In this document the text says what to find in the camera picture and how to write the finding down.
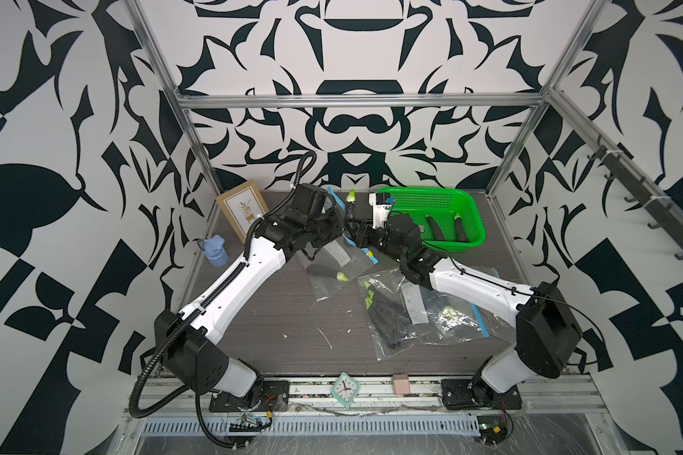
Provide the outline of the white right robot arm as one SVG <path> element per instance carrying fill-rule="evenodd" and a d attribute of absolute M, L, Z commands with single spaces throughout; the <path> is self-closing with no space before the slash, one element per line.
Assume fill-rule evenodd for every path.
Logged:
<path fill-rule="evenodd" d="M 423 241 L 408 215 L 394 215 L 381 227 L 351 218 L 345 230 L 357 246 L 371 246 L 395 260 L 409 282 L 469 301 L 513 329 L 514 343 L 472 379 L 480 397 L 506 394 L 537 375 L 558 378 L 582 340 L 582 328 L 556 286 L 516 284 L 465 267 L 444 248 Z"/>

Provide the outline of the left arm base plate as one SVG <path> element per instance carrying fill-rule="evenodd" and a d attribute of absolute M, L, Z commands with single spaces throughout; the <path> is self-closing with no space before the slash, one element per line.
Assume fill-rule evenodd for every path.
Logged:
<path fill-rule="evenodd" d="M 228 392 L 213 392 L 211 413 L 241 413 L 241 411 L 284 411 L 290 398 L 290 382 L 272 378 L 258 379 L 248 393 L 238 397 Z"/>

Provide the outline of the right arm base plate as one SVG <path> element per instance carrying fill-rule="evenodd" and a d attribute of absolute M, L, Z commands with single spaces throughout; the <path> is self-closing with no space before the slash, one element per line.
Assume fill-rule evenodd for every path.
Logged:
<path fill-rule="evenodd" d="M 441 401 L 448 411 L 518 411 L 523 406 L 521 394 L 516 386 L 505 394 L 499 394 L 478 377 L 443 379 L 440 386 Z"/>

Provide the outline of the lifted clear zip-top bag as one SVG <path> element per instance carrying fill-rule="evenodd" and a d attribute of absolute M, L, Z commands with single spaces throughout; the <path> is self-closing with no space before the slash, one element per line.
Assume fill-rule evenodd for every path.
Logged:
<path fill-rule="evenodd" d="M 498 271 L 494 268 L 468 267 L 467 265 L 464 265 L 463 268 L 466 272 L 472 273 L 472 275 L 487 278 L 493 282 L 500 282 L 500 284 L 504 284 L 506 287 L 514 286 L 514 282 L 500 278 L 498 276 Z M 488 333 L 489 337 L 497 337 L 497 339 L 514 343 L 516 333 L 506 318 L 502 318 L 498 313 L 489 309 L 491 307 L 489 304 L 485 306 L 479 304 L 479 299 L 474 301 L 466 299 L 466 301 L 474 308 L 476 318 L 479 320 L 479 326 L 481 329 L 485 329 L 485 332 Z"/>

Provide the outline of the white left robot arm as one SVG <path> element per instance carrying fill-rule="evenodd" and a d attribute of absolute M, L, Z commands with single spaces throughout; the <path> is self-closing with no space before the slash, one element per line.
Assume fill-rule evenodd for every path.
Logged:
<path fill-rule="evenodd" d="M 343 235 L 343 212 L 326 197 L 290 203 L 250 225 L 243 252 L 206 291 L 180 311 L 155 320 L 157 351 L 148 361 L 169 370 L 182 392 L 203 396 L 225 392 L 239 398 L 255 394 L 261 373 L 221 351 L 219 343 L 233 319 L 261 285 L 307 246 L 323 248 Z"/>

